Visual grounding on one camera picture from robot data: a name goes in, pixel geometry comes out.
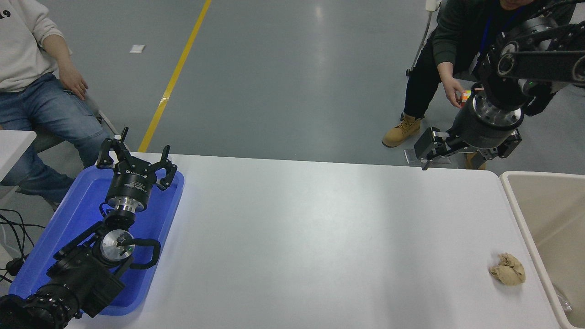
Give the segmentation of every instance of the lanyard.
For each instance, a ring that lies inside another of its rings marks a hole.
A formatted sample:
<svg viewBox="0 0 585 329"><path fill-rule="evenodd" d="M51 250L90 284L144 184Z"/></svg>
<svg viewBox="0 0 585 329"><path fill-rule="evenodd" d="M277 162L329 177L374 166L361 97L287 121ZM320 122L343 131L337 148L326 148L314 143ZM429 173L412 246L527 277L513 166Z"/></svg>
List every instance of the lanyard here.
<svg viewBox="0 0 585 329"><path fill-rule="evenodd" d="M486 49L486 46L487 46L486 45L486 43L487 43L487 32L490 29L491 20L494 18L494 7L495 7L495 3L496 2L498 2L498 0L495 0L495 2L493 2L493 5L491 6L491 14L490 14L490 17L487 19L486 27L483 29L483 37L481 38L481 46L479 48L480 54L483 54L483 52L484 52L484 50ZM508 25L510 25L510 23L512 23L512 21L524 10L524 8L525 7L522 6L519 9L516 9L516 11L512 15L512 17L510 17L508 19L508 22L506 22L506 24L502 28L502 31L503 30L506 30L506 28L508 27Z"/></svg>

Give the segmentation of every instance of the black pants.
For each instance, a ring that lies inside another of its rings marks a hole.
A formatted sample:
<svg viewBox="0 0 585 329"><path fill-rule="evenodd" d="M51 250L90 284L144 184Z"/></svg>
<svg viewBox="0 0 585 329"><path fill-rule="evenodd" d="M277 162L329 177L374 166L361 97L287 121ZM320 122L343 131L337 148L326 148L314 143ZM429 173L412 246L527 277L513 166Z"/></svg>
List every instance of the black pants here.
<svg viewBox="0 0 585 329"><path fill-rule="evenodd" d="M406 86L404 113L417 119L425 116L426 109L428 109L439 83L441 83L439 71L437 71L436 67L437 63L435 63L435 58L433 57L432 38L433 36L431 35L422 48L417 64L412 69ZM471 50L458 49L453 74L467 71L475 55L476 53Z"/></svg>

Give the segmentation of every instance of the yellow floor line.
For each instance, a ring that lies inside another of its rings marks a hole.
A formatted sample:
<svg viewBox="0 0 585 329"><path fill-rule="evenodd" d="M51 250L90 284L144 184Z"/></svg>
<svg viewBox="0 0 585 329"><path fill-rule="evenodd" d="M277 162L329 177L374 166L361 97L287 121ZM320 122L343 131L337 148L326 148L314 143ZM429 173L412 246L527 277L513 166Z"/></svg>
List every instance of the yellow floor line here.
<svg viewBox="0 0 585 329"><path fill-rule="evenodd" d="M146 130L146 134L144 135L144 138L142 139L142 142L140 143L140 146L138 147L138 152L146 152L146 149L148 148L148 145L150 144L150 141L152 140L152 136L154 135L154 131L156 130L156 127L159 125L160 118L163 116L164 108L167 106L168 99L171 97L171 93L173 92L173 89L175 88L175 84L177 83L177 80L179 79L179 75L181 74L181 70L183 69L183 65L185 64L185 61L187 60L187 56L189 56L189 52L191 51L191 48L193 46L193 42L195 41L195 38L197 37L197 33L199 32L199 28L201 27L201 23L203 22L203 19L205 18L205 14L207 13L207 9L209 8L209 4L211 4L211 0L206 0L205 5L203 5L203 9L201 10L201 13L199 14L199 18L197 19L197 22L195 23L195 26L193 27L193 31L191 32L191 35L189 36L189 40L187 41L187 44L185 45L185 49L183 49L183 53L181 54L181 58L179 58L179 62L177 63L177 66L175 67L175 70L173 72L173 76L171 77L171 80L168 82L167 89L164 91L163 97L160 100L159 107L157 107L156 112L154 113L154 117L150 121L150 125L149 125L148 129Z"/></svg>

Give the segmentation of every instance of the person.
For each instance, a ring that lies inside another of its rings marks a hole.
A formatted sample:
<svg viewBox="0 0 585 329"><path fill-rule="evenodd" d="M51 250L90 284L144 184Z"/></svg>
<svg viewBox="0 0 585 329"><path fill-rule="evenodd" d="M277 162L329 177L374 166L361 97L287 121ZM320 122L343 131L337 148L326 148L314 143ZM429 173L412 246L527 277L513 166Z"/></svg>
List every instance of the person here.
<svg viewBox="0 0 585 329"><path fill-rule="evenodd" d="M0 0L0 126L25 131L43 126L71 142L84 167L92 166L109 134L85 103L88 85L48 15L35 0ZM60 80L53 74L57 69ZM44 164L32 146L1 181L52 205L72 183Z"/></svg>
<svg viewBox="0 0 585 329"><path fill-rule="evenodd" d="M403 143L421 127L429 103L439 83L456 108L458 93L463 87L453 78L481 61L496 36L529 19L536 11L550 4L549 0L448 0L410 72L401 122L382 138L389 148ZM558 25L568 24L575 5L558 6L552 18Z"/></svg>

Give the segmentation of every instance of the beige bin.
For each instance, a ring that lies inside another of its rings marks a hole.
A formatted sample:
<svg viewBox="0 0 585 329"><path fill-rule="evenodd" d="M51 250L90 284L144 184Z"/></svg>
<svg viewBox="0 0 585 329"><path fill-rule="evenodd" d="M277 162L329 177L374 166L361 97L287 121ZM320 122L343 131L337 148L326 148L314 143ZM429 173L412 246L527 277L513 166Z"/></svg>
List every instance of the beige bin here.
<svg viewBox="0 0 585 329"><path fill-rule="evenodd" d="M585 176L505 172L500 180L561 328L585 328Z"/></svg>

